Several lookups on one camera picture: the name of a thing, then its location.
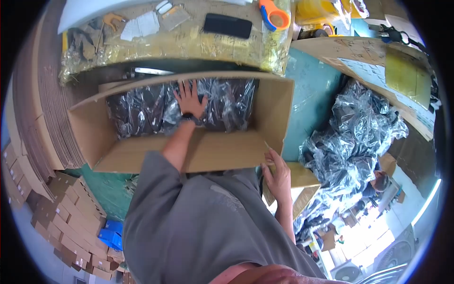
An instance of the hand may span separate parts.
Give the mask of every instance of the hand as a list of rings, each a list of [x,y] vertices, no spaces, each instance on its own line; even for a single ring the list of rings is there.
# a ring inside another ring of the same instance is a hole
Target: hand
[[[173,91],[173,95],[180,105],[181,113],[191,113],[199,120],[205,112],[208,97],[204,96],[202,103],[199,102],[197,96],[197,83],[195,80],[192,80],[192,91],[189,89],[188,80],[184,81],[184,87],[183,82],[179,82],[178,85],[180,88],[180,95],[178,95],[177,91]]]
[[[276,198],[278,204],[290,204],[293,203],[290,194],[290,169],[284,162],[284,159],[276,153],[275,150],[271,149],[268,153],[265,153],[265,160],[268,163],[274,163],[276,166],[276,172],[274,175],[271,174],[270,169],[267,165],[262,163],[263,176],[265,182],[270,189],[271,194]]]

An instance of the blue box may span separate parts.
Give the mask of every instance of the blue box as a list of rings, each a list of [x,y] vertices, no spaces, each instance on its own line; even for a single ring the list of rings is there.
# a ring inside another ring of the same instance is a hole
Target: blue box
[[[103,241],[103,243],[105,243],[108,247],[123,251],[121,236],[116,232],[107,229],[101,229],[98,238]]]
[[[123,232],[123,224],[121,222],[107,220],[107,223],[104,226],[104,229],[113,231],[121,236],[121,234]]]

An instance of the man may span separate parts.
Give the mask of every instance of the man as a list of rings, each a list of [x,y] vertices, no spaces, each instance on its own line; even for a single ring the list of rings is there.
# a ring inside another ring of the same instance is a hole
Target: man
[[[295,246],[290,170],[272,149],[272,175],[265,181],[277,200],[276,217],[266,209],[253,169],[223,176],[180,174],[189,140],[207,98],[199,102],[196,81],[179,83],[183,117],[161,153],[145,157],[124,222],[123,249],[140,283],[330,283],[310,256]]]
[[[363,190],[363,197],[373,197],[376,192],[383,192],[391,185],[391,180],[385,171],[381,170],[380,163],[375,166],[375,179],[368,182]]]

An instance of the smartphone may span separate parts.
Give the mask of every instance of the smartphone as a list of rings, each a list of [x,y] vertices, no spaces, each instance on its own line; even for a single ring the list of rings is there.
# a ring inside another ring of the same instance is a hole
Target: smartphone
[[[208,13],[205,17],[203,31],[248,39],[252,31],[252,22],[226,15]]]

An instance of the hair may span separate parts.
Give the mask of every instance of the hair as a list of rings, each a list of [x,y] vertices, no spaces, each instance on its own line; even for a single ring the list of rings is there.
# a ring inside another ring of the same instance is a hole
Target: hair
[[[390,185],[391,185],[390,177],[388,176],[387,173],[382,171],[382,174],[377,176],[375,179],[374,188],[379,192],[383,192]]]

